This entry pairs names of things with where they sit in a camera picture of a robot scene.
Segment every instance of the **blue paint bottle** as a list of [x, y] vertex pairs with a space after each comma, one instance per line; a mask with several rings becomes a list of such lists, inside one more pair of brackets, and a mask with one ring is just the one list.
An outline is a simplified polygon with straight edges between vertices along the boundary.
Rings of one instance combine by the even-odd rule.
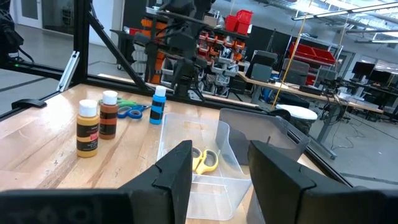
[[162, 123], [164, 105], [166, 104], [166, 87], [157, 86], [150, 109], [149, 122], [151, 124]]

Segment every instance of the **black metal frame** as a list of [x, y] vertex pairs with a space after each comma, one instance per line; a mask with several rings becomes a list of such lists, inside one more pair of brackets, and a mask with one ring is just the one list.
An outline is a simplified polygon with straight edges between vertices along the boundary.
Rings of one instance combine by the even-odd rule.
[[[80, 53], [80, 61], [77, 65], [75, 73], [72, 77], [71, 87], [77, 84], [83, 83], [88, 85], [100, 86], [103, 88], [109, 88], [119, 91], [125, 91], [128, 93], [134, 93], [145, 96], [152, 96], [154, 94], [154, 90], [148, 87], [143, 81], [135, 74], [134, 70], [132, 70], [131, 66], [127, 62], [126, 58], [123, 57], [122, 53], [118, 50], [118, 48], [112, 43], [111, 39], [106, 35], [103, 30], [102, 25], [96, 18], [90, 13], [90, 3], [91, 0], [74, 0], [75, 7], [75, 33], [73, 37], [73, 49]], [[97, 75], [88, 74], [88, 47], [89, 47], [89, 34], [90, 34], [90, 25], [99, 35], [101, 40], [106, 44], [107, 48], [110, 49], [112, 54], [116, 57], [121, 66], [126, 70], [130, 70], [129, 74], [131, 78], [135, 81], [134, 83], [123, 82], [119, 80], [114, 80], [105, 77], [99, 77]], [[29, 63], [22, 63], [18, 66], [13, 64], [3, 65], [3, 69], [13, 70], [17, 72], [24, 73], [32, 73], [34, 75], [39, 75], [42, 77], [54, 78], [56, 80], [61, 79], [63, 70], [58, 68], [52, 68], [45, 65], [32, 65]], [[40, 100], [47, 100], [57, 94], [59, 91], [51, 93]], [[203, 106], [214, 109], [221, 108], [230, 108], [241, 111], [249, 111], [255, 113], [264, 113], [261, 108], [255, 108], [252, 106], [246, 106], [242, 104], [229, 103], [225, 101], [219, 100], [210, 100], [206, 101], [195, 101], [189, 98], [182, 98], [179, 96], [175, 96], [172, 93], [167, 93], [167, 99], [172, 101], [177, 101], [181, 103], [188, 103], [191, 105]], [[20, 113], [21, 111], [26, 110], [27, 108], [16, 108], [11, 110], [5, 114], [0, 115], [0, 121], [10, 118], [11, 116]], [[320, 158], [311, 147], [308, 147], [305, 154], [308, 158], [314, 162], [328, 177], [335, 179], [339, 182], [342, 182], [346, 185], [352, 186], [348, 181], [346, 181], [337, 171], [335, 171], [332, 167], [330, 167], [322, 158]]]

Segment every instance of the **green scissors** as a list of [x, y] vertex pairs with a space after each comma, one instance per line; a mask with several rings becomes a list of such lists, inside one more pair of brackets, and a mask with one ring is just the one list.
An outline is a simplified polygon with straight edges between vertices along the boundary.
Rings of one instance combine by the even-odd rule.
[[123, 106], [131, 106], [131, 107], [133, 107], [133, 106], [137, 106], [138, 105], [137, 102], [135, 102], [135, 101], [124, 100], [124, 99], [119, 98], [119, 97], [118, 97], [118, 100], [117, 100], [116, 103], [118, 104], [119, 108], [122, 108]]

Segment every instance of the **yellow scissors handle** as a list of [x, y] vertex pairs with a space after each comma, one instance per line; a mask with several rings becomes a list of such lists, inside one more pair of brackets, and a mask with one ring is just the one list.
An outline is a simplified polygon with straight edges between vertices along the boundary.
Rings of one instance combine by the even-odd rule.
[[201, 150], [192, 147], [192, 171], [195, 171], [202, 160], [203, 156]]
[[218, 156], [211, 150], [205, 150], [203, 159], [200, 161], [196, 173], [201, 175], [204, 172], [214, 171], [218, 166]]

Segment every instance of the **scissors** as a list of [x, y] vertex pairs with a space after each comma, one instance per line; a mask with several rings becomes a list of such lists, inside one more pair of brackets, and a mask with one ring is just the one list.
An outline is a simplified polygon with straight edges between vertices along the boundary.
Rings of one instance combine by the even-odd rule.
[[214, 171], [218, 166], [218, 156], [211, 150], [201, 150], [192, 147], [192, 171], [201, 175], [204, 172]]
[[118, 118], [126, 118], [128, 116], [132, 119], [141, 119], [142, 112], [148, 108], [150, 108], [149, 105], [121, 106], [118, 109]]
[[119, 108], [122, 108], [123, 106], [137, 106], [138, 105], [138, 103], [135, 101], [124, 100], [120, 97], [118, 97], [116, 104], [118, 104]]

